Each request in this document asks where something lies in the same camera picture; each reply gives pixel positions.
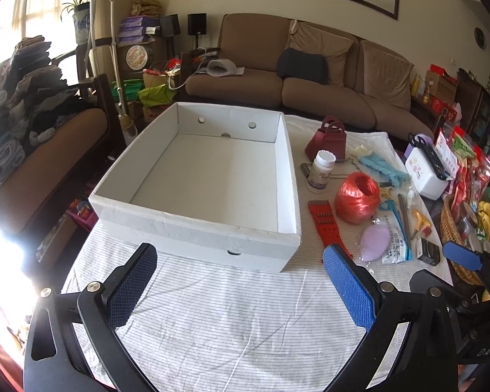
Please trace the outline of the sanitary wipes packet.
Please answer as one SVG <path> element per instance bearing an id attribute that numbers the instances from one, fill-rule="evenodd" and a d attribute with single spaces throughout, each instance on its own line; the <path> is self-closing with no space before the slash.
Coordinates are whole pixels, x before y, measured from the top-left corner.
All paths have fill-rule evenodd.
<path id="1" fill-rule="evenodd" d="M 382 201 L 378 207 L 378 222 L 388 229 L 388 248 L 382 254 L 383 264 L 399 264 L 413 259 L 410 245 L 404 232 L 403 221 L 392 199 Z"/>

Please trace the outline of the purple sponge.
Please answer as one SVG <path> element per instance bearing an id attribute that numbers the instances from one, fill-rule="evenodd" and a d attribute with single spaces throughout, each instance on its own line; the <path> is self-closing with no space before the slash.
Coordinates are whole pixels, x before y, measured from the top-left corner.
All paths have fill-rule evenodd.
<path id="1" fill-rule="evenodd" d="M 390 244 L 390 232 L 381 224 L 373 224 L 367 227 L 359 241 L 360 259 L 364 262 L 372 262 L 381 257 Z"/>

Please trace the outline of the red plastic twine ball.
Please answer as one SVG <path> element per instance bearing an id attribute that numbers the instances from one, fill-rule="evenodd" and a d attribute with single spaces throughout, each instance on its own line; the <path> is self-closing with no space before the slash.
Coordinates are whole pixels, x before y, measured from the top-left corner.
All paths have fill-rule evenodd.
<path id="1" fill-rule="evenodd" d="M 336 193 L 335 212 L 341 220 L 359 225 L 376 214 L 380 202 L 378 183 L 363 172 L 353 172 Z"/>

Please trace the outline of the red plastic grater peeler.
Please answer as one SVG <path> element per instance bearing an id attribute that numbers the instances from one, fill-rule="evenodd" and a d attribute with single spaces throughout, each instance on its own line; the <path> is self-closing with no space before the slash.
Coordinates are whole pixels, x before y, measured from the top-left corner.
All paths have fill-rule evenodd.
<path id="1" fill-rule="evenodd" d="M 330 203 L 327 200 L 311 200 L 308 209 L 324 247 L 338 245 L 347 256 L 352 257 L 342 241 Z"/>

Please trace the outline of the wicker basket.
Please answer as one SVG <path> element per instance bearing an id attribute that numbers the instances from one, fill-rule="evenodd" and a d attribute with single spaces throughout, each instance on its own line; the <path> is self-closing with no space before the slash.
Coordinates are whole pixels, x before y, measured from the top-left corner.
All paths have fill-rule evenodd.
<path id="1" fill-rule="evenodd" d="M 440 217 L 442 244 L 446 244 L 447 242 L 455 242 L 456 244 L 463 244 L 455 220 L 450 211 L 451 202 L 452 202 L 451 197 L 445 196 L 443 198 L 443 208 L 441 210 L 441 217 Z M 451 262 L 451 266 L 453 267 L 458 277 L 466 284 L 472 286 L 482 286 L 481 280 L 474 272 L 469 271 L 465 267 L 455 262 Z"/>

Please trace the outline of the small black box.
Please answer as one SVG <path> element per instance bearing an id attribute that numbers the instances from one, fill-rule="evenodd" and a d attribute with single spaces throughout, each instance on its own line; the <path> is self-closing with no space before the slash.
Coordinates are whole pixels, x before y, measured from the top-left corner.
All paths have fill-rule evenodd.
<path id="1" fill-rule="evenodd" d="M 420 238 L 417 248 L 417 259 L 430 266 L 437 266 L 440 263 L 440 248 L 433 242 L 425 238 Z"/>

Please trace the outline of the bananas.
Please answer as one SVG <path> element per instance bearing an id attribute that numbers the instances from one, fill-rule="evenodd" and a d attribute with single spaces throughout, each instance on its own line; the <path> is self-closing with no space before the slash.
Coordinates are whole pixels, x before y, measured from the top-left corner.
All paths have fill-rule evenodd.
<path id="1" fill-rule="evenodd" d="M 477 217 L 483 237 L 490 242 L 490 203 L 485 201 L 478 202 Z"/>

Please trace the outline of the grey metal file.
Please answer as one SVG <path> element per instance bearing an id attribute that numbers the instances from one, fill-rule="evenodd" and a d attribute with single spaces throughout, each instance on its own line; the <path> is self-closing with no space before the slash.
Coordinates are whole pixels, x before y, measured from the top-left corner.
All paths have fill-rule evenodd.
<path id="1" fill-rule="evenodd" d="M 409 211 L 407 207 L 406 198 L 403 194 L 399 193 L 397 195 L 399 203 L 399 211 L 401 213 L 402 225 L 403 225 L 403 235 L 406 241 L 406 245 L 412 247 L 411 230 L 409 222 Z"/>

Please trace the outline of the red snack packets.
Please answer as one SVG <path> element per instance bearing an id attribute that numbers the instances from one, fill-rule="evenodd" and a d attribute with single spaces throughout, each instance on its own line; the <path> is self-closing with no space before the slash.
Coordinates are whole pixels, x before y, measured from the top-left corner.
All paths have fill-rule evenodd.
<path id="1" fill-rule="evenodd" d="M 460 126 L 449 121 L 439 128 L 434 148 L 449 173 L 446 194 L 451 214 L 459 217 L 462 203 L 477 212 L 490 182 L 489 158 Z"/>

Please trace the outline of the cream scissors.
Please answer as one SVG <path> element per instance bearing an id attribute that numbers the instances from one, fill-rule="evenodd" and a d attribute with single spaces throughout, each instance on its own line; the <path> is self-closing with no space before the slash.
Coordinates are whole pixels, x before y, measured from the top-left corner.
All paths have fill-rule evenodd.
<path id="1" fill-rule="evenodd" d="M 392 187 L 380 187 L 380 197 L 382 201 L 392 200 Z"/>

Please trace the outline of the blue rubber glove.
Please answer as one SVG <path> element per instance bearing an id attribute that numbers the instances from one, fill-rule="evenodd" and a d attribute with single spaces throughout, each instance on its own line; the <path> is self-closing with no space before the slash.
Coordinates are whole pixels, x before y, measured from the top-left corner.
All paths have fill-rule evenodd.
<path id="1" fill-rule="evenodd" d="M 410 175 L 407 172 L 397 170 L 376 152 L 358 156 L 357 160 L 362 165 L 367 166 L 384 176 L 386 181 L 388 181 L 392 187 L 400 188 L 410 181 Z"/>

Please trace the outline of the pink plastic basket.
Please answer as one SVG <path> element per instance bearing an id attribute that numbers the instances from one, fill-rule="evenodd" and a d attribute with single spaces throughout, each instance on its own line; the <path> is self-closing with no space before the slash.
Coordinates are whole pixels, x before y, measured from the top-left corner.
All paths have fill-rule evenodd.
<path id="1" fill-rule="evenodd" d="M 66 213 L 87 232 L 91 232 L 98 221 L 96 212 L 87 200 L 74 199 Z"/>

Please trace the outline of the striped white tablecloth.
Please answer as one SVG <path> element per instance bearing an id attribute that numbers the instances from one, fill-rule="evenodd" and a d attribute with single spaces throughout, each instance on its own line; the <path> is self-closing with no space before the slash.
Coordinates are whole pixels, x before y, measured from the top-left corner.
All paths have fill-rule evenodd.
<path id="1" fill-rule="evenodd" d="M 299 165 L 317 121 L 286 116 L 300 202 L 302 242 L 283 272 L 259 272 L 158 254 L 157 269 L 117 335 L 160 391 L 322 391 L 357 348 L 357 327 L 320 260 Z M 137 246 L 98 222 L 62 293 L 104 281 Z"/>

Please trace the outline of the white pill bottle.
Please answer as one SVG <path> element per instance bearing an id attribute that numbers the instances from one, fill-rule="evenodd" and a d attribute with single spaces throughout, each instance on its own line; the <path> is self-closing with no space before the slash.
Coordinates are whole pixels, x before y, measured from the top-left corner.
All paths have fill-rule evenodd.
<path id="1" fill-rule="evenodd" d="M 307 186 L 311 192 L 321 193 L 327 188 L 335 163 L 335 154 L 325 150 L 318 151 L 307 176 Z"/>

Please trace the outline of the maroon small handbag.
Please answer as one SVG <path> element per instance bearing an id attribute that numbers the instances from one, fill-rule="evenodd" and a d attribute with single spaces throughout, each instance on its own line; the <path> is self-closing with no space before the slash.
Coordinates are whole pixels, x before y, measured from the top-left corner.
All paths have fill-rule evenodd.
<path id="1" fill-rule="evenodd" d="M 305 155 L 313 161 L 319 151 L 329 151 L 338 161 L 346 157 L 346 130 L 342 121 L 333 115 L 325 117 L 305 148 Z"/>

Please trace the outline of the white cardboard box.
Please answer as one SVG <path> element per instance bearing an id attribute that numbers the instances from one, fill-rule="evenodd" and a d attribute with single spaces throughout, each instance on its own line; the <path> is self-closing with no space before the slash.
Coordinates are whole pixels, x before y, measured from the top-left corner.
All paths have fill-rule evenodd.
<path id="1" fill-rule="evenodd" d="M 175 103 L 117 158 L 89 200 L 111 236 L 175 257 L 280 272 L 302 242 L 278 111 Z"/>

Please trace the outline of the black cushion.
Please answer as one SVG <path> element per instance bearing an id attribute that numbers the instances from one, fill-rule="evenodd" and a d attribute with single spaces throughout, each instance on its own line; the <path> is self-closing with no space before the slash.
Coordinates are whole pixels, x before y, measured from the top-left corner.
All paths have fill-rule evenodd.
<path id="1" fill-rule="evenodd" d="M 293 48 L 284 50 L 277 61 L 276 73 L 282 80 L 296 78 L 326 85 L 328 66 L 320 54 L 310 54 Z"/>

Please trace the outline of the pile of folded clothes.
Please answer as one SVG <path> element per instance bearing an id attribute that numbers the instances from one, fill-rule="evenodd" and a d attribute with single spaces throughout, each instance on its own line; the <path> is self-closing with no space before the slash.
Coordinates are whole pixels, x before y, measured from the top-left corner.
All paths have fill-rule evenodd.
<path id="1" fill-rule="evenodd" d="M 24 38 L 0 73 L 0 188 L 57 129 L 91 105 L 49 58 L 51 42 Z"/>

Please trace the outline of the brown sofa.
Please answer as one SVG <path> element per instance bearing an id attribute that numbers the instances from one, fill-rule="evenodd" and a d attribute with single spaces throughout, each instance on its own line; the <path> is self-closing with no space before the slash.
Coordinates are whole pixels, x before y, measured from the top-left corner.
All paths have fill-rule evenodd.
<path id="1" fill-rule="evenodd" d="M 281 109 L 398 140 L 432 136 L 411 112 L 413 64 L 378 43 L 329 26 L 255 13 L 223 17 L 217 57 L 242 69 L 191 76 L 191 101 Z"/>

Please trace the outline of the green plastic bag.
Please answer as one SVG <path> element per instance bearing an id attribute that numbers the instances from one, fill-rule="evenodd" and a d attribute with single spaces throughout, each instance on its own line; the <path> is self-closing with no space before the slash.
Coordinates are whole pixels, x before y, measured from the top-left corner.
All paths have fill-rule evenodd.
<path id="1" fill-rule="evenodd" d="M 137 94 L 140 102 L 148 108 L 171 105 L 176 95 L 177 91 L 170 89 L 166 84 L 145 88 Z"/>

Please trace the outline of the white neck massager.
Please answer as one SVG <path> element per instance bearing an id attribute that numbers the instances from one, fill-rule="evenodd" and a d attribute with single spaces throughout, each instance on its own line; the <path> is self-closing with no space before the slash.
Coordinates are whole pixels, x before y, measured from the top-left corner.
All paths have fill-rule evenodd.
<path id="1" fill-rule="evenodd" d="M 230 59 L 219 58 L 210 60 L 206 65 L 199 67 L 196 74 L 206 74 L 213 78 L 244 75 L 245 68 L 238 67 Z"/>

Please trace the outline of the potted plant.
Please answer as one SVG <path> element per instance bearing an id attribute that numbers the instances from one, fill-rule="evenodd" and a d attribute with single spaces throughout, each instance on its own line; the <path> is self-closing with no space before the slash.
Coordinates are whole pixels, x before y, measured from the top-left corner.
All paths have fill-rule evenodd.
<path id="1" fill-rule="evenodd" d="M 71 14 L 77 45 L 87 44 L 91 28 L 91 0 L 66 0 L 62 3 L 60 17 Z"/>

